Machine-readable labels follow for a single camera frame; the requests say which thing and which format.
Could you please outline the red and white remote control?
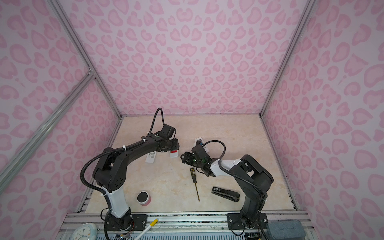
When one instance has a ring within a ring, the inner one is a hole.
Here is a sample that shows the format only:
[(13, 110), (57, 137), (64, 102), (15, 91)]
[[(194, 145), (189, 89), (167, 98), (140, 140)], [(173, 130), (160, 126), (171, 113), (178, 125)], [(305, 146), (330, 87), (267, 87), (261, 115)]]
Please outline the red and white remote control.
[(179, 156), (178, 151), (170, 151), (170, 158), (177, 158)]

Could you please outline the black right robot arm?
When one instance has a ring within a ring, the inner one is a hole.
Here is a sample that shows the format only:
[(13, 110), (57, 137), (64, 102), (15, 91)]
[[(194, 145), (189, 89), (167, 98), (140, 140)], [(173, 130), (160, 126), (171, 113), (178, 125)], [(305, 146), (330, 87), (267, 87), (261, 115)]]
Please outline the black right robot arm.
[(235, 160), (211, 158), (203, 146), (195, 146), (191, 152), (181, 155), (182, 163), (200, 169), (207, 177), (233, 177), (245, 194), (240, 210), (240, 220), (245, 228), (258, 226), (261, 212), (268, 198), (274, 178), (252, 156), (244, 155)]

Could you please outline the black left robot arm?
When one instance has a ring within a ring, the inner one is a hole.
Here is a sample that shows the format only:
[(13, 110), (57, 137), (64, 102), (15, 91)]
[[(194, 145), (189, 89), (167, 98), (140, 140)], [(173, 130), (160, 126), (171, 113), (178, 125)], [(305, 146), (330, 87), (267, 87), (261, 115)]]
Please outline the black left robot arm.
[(81, 182), (88, 188), (98, 191), (105, 198), (108, 211), (105, 215), (104, 230), (131, 231), (134, 219), (131, 216), (123, 185), (127, 178), (128, 165), (152, 152), (166, 153), (180, 148), (176, 138), (165, 139), (148, 134), (136, 143), (120, 148), (108, 147), (89, 160), (80, 172)]

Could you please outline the black yellow handled screwdriver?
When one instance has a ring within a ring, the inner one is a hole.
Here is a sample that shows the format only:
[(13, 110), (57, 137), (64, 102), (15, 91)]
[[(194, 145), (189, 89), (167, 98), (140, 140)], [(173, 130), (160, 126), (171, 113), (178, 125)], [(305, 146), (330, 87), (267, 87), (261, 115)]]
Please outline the black yellow handled screwdriver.
[(193, 183), (195, 185), (198, 201), (200, 201), (200, 196), (199, 196), (199, 192), (198, 192), (198, 188), (197, 188), (197, 176), (196, 176), (195, 169), (194, 168), (190, 168), (190, 173), (191, 173), (191, 177), (192, 177)]

